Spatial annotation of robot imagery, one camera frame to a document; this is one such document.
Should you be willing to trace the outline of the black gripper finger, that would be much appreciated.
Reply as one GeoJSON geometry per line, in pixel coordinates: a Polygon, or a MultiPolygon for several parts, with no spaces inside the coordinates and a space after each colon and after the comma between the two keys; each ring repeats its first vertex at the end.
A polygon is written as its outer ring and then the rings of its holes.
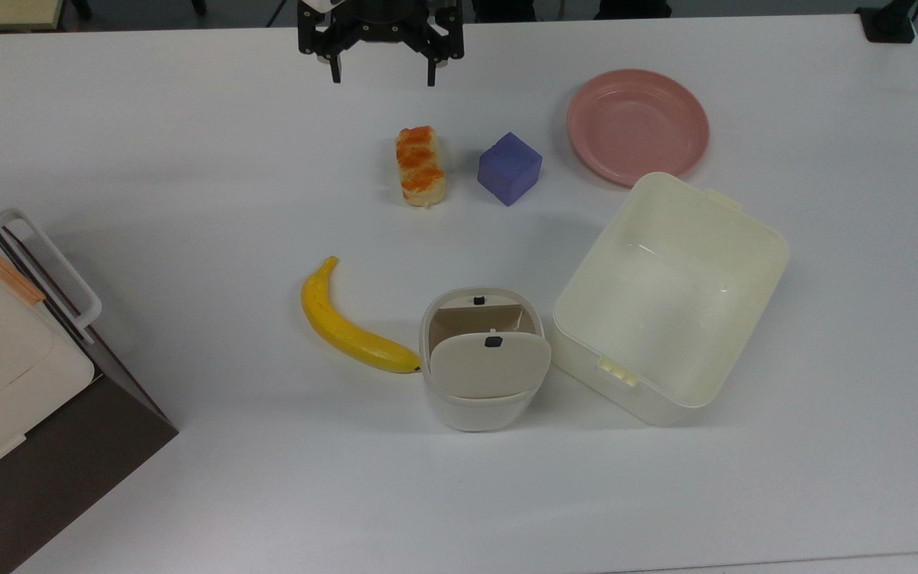
{"type": "Polygon", "coordinates": [[[298,3],[296,29],[299,51],[328,63],[332,81],[341,84],[341,54],[360,40],[360,19],[345,3],[298,3]]]}
{"type": "Polygon", "coordinates": [[[464,56],[461,3],[412,3],[407,16],[407,46],[426,59],[427,86],[436,84],[436,73],[449,61],[464,56]]]}

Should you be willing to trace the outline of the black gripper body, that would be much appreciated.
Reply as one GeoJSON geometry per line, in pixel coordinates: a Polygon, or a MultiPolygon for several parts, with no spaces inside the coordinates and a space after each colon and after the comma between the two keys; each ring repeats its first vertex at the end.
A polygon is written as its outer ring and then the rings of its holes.
{"type": "Polygon", "coordinates": [[[318,1],[338,42],[430,42],[431,21],[447,1],[318,1]]]}

